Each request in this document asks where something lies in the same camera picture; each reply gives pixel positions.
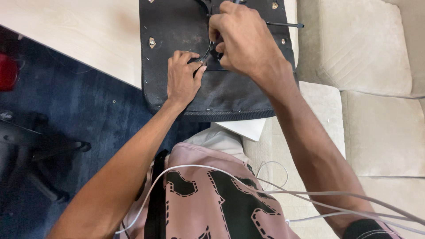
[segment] blue rug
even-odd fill
[[[11,92],[0,93],[0,109],[16,117],[31,111],[46,114],[49,125],[66,137],[91,143],[92,149],[69,161],[56,161],[54,185],[71,198],[152,115],[141,90],[28,39],[20,42],[25,65]],[[174,122],[160,150],[208,128],[209,123]],[[28,180],[0,215],[0,238],[41,239],[66,203],[52,203]]]

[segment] forearm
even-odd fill
[[[48,238],[112,236],[134,202],[149,165],[181,107],[166,102],[77,193]]]
[[[292,71],[280,75],[278,90],[269,97],[275,109],[295,166],[307,191],[348,191],[364,194],[357,176],[345,161],[325,129],[296,87]],[[312,196],[313,200],[356,211],[372,211],[369,202],[348,196]],[[320,214],[334,210],[316,206]],[[326,220],[337,234],[342,234],[354,215],[329,217]]]

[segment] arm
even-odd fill
[[[288,142],[298,173],[308,191],[347,191],[364,195],[350,165],[331,141],[307,105],[294,81],[291,64],[276,45],[264,20],[256,10],[225,1],[221,14],[210,19],[210,39],[218,34],[224,42],[221,65],[246,74],[272,103]],[[348,196],[312,196],[313,200],[355,211],[373,211],[369,202]],[[334,210],[316,206],[320,214]],[[361,217],[351,214],[327,217],[338,236]]]
[[[47,238],[112,237],[142,186],[152,159],[176,117],[193,100],[206,67],[187,62],[196,53],[176,51],[168,60],[168,100],[77,193]]]

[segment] person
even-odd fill
[[[220,14],[210,18],[210,40],[216,41],[219,35],[224,40],[216,48],[224,54],[220,64],[249,76],[269,98],[307,191],[364,195],[353,170],[301,96],[291,64],[258,12],[224,1]],[[168,59],[168,99],[162,108],[76,194],[47,238],[113,237],[134,220],[155,180],[157,162],[162,164],[159,172],[177,165],[212,166],[251,188],[261,189],[240,150],[240,139],[219,128],[207,129],[177,144],[165,160],[157,157],[152,161],[172,123],[201,86],[206,66],[202,62],[188,64],[198,57],[197,53],[176,51]],[[136,223],[121,233],[121,238],[298,238],[273,197],[247,190],[223,172],[177,168],[165,174],[155,188]],[[335,207],[373,212],[368,201],[355,197],[310,198]],[[315,207],[320,214],[335,212]],[[341,238],[397,234],[381,222],[354,214],[325,220]]]

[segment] hand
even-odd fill
[[[202,66],[201,61],[187,63],[191,58],[198,57],[198,53],[175,51],[174,56],[168,59],[167,101],[181,111],[195,98],[201,87],[202,75],[207,69],[206,66]]]
[[[221,66],[250,76],[265,91],[279,87],[285,76],[292,78],[291,64],[256,10],[224,1],[220,13],[210,18],[209,37],[213,42],[223,37],[216,47],[224,53]]]

